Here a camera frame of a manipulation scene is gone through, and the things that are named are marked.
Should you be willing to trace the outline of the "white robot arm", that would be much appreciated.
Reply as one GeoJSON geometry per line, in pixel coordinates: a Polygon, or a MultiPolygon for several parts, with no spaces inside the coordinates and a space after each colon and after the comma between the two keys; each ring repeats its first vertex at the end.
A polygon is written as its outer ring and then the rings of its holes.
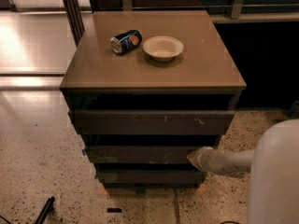
{"type": "Polygon", "coordinates": [[[247,224],[299,224],[298,119],[266,130],[252,150],[200,147],[187,159],[198,170],[214,175],[250,174],[247,224]]]}

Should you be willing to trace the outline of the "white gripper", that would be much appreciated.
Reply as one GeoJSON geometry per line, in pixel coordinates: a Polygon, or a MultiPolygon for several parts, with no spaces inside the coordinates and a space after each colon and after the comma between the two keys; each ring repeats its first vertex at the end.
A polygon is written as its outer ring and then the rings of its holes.
{"type": "Polygon", "coordinates": [[[199,153],[195,150],[187,155],[187,160],[195,168],[204,172],[211,172],[214,174],[221,173],[222,153],[212,147],[202,147],[199,153]]]}

